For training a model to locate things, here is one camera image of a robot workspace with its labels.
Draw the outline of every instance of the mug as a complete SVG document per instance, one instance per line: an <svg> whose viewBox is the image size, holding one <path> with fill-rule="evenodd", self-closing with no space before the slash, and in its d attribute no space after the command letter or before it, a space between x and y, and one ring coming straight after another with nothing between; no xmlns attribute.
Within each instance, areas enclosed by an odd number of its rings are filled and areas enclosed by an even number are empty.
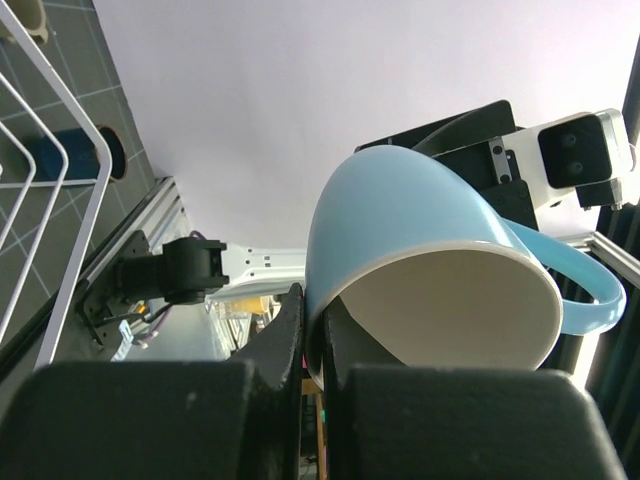
<svg viewBox="0 0 640 480"><path fill-rule="evenodd" d="M591 294L562 300L545 264ZM604 332L624 288L568 245L502 219L454 172L396 146L338 167L307 247L306 358L322 385L319 319L340 297L350 315L412 366L535 369L559 334Z"/></svg>

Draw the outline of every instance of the white wire rack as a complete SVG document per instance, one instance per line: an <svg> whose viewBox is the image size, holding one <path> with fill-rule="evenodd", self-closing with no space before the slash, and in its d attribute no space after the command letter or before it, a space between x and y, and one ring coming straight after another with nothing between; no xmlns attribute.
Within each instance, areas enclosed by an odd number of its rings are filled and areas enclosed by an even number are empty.
<svg viewBox="0 0 640 480"><path fill-rule="evenodd" d="M44 132L44 134L51 140L51 142L55 145L55 147L59 150L60 155L62 157L62 169L60 170L60 174L58 178L54 182L36 182L34 181L36 175L37 165L33 158L33 156L29 153L27 148L20 142L18 138L16 138L7 127L0 121L0 130L2 133L6 135L9 140L24 154L28 164L29 164L29 174L24 182L21 183L5 183L2 185L2 188L15 188L20 189L20 193L18 198L13 205L11 212L7 216L7 222L0 233L0 249L2 248L5 240L7 239L7 235L9 234L11 227L21 212L24 199L27 195L27 192L31 188L36 187L53 187L51 191L51 196L45 208L44 214L40 221L40 225L37 228L35 233L35 237L29 252L27 253L27 257L25 263L22 267L22 271L20 272L20 276L18 277L18 281L13 290L13 293L10 297L9 304L7 306L6 311L2 316L2 320L0 321L0 342L4 337L9 322L11 321L11 317L15 310L18 299L20 298L20 294L22 293L22 289L24 287L25 280L31 268L31 264L33 263L33 259L38 251L40 246L42 235L48 225L49 219L51 217L51 213L53 207L55 205L56 199L60 194L60 190L63 186L66 185L78 185L78 184L92 184L93 191L91 193L91 197L89 199L89 204L87 206L87 210L85 212L84 218L82 219L82 223L80 225L80 230L78 232L78 236L76 238L75 245L71 252L71 257L69 258L69 263L67 265L67 269L65 271L64 277L62 279L62 283L60 285L60 290L58 292L58 296L53 307L51 317L49 319L49 325L44 334L44 339L42 342L42 346L40 347L40 352L38 354L36 360L36 368L47 365L53 361L56 348L58 346L58 341L60 339L60 334L62 333L62 327L64 326L64 321L67 316L67 312L69 310L69 305L71 303L71 297L73 295L73 291L75 289L76 283L78 281L78 275L80 274L80 268L82 266L82 261L84 259L84 255L87 251L87 245L91 239L91 232L93 231L93 227L96 221L96 217L98 216L98 211L100 209L100 204L102 203L102 198L104 196L104 192L107 187L107 183L109 181L109 176L111 172L111 153L109 151L109 147L107 143L104 141L96 127L91 122L91 119L88 117L86 112L80 106L80 104L76 101L71 91L67 88L64 82L60 79L60 76L55 71L55 69L51 66L47 58L42 54L40 49L37 47L35 42L29 36L29 33L25 30L25 28L21 25L20 21L11 11L9 6L7 5L5 0L0 0L0 22L2 22L7 30L11 33L16 43L24 50L27 54L31 62L34 66L40 71L42 76L51 86L53 91L58 95L62 103L67 107L69 112L73 115L75 120L78 122L80 127L85 131L91 141L94 143L97 153L100 157L100 169L98 171L98 176L95 180L90 181L65 181L65 175L67 173L67 169L69 167L69 157L64 147L58 142L53 133L47 128L47 126L42 122L42 120L38 117L38 115L34 112L34 110L27 104L27 102L20 96L17 90L11 85L9 81L7 81L3 72L0 72L0 82L6 87L7 91L18 101L21 107L26 111L26 113L31 117L31 119L40 127L40 129Z"/></svg>

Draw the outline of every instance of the white wall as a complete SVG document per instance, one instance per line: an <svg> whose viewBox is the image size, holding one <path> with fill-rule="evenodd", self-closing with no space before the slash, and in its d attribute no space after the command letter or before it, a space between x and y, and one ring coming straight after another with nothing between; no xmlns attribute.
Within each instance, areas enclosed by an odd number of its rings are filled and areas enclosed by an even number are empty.
<svg viewBox="0 0 640 480"><path fill-rule="evenodd" d="M154 168L254 246L304 246L361 143L500 98L524 126L620 108L640 30L638 0L94 3Z"/></svg>

